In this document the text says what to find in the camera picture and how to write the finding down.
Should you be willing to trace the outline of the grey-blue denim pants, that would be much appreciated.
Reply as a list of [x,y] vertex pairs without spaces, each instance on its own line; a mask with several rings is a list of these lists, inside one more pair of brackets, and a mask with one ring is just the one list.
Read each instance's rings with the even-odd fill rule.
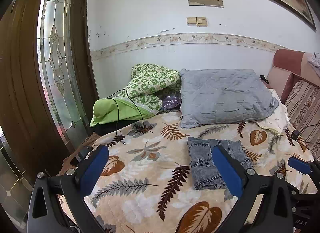
[[213,162],[212,151],[217,145],[223,146],[233,159],[240,162],[244,169],[253,168],[252,162],[239,140],[203,140],[189,137],[187,146],[195,190],[218,190],[227,187]]

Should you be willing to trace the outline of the black power adapter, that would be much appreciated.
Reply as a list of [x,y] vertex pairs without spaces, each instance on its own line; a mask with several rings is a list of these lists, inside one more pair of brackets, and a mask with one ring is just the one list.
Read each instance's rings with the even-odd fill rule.
[[293,140],[298,140],[299,136],[300,136],[300,132],[298,130],[294,130],[291,133],[291,139],[293,139]]

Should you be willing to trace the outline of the cream white pillow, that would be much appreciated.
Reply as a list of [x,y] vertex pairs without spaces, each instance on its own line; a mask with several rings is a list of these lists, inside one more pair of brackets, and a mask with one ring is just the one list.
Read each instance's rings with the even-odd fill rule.
[[287,107],[281,103],[280,98],[274,89],[268,89],[279,103],[271,116],[255,123],[265,130],[269,130],[274,135],[280,136],[284,128],[289,124],[290,119],[287,116]]

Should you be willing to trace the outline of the striped brown cushion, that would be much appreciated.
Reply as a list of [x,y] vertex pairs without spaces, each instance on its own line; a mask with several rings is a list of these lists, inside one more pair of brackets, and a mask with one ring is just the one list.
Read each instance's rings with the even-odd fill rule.
[[319,159],[319,88],[299,80],[286,102],[290,123],[298,133],[297,142],[307,146]]

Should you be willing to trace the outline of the leaf-patterned bed cover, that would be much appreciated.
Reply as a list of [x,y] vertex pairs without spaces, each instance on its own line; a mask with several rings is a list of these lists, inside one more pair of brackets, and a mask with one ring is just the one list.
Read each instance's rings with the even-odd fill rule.
[[309,176],[291,167],[291,156],[313,159],[289,140],[293,126],[279,135],[254,122],[181,127],[179,112],[156,115],[93,143],[107,145],[109,158],[92,192],[84,198],[106,232],[214,232],[236,202],[228,190],[196,190],[187,141],[239,142],[260,175],[280,173],[299,193],[316,193]]

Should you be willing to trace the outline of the small black object on ledge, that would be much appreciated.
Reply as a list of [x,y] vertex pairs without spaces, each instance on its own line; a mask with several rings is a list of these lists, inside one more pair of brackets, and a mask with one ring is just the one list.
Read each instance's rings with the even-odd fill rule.
[[265,82],[266,84],[269,84],[270,82],[266,79],[264,75],[260,75],[260,79]]

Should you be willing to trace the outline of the grey cloth on headboard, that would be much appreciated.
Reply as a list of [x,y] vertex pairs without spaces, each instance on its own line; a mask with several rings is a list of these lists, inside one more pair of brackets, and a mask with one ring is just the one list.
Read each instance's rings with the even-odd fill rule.
[[308,63],[315,68],[320,68],[319,53],[313,53],[310,57],[308,57]]

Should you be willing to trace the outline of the brown door with glass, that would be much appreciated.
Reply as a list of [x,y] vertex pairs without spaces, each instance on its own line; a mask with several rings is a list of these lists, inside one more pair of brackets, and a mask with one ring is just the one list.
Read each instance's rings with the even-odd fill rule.
[[87,0],[1,0],[1,128],[31,182],[90,135]]

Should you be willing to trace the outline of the grey quilted pillow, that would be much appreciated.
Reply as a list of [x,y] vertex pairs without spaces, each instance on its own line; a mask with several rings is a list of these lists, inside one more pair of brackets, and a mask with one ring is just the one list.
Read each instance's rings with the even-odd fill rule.
[[180,70],[181,127],[263,120],[278,100],[251,69]]

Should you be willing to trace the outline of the green patterned blanket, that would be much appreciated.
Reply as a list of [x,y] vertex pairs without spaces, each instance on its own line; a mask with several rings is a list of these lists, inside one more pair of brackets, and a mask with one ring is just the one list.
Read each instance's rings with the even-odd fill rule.
[[178,70],[156,64],[136,64],[124,89],[94,103],[90,127],[120,120],[148,119],[160,111],[160,94],[178,93],[181,76]]

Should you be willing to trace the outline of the purple patterned cloth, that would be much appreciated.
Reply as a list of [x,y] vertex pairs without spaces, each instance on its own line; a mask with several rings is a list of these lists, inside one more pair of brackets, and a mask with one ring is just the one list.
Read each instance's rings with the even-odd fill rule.
[[180,109],[182,103],[180,93],[162,95],[160,99],[162,100],[160,111],[175,111]]

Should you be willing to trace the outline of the beige wall switches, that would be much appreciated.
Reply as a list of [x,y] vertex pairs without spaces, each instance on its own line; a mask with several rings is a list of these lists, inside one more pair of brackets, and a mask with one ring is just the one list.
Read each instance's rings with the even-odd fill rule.
[[207,27],[208,22],[206,17],[187,17],[188,26]]

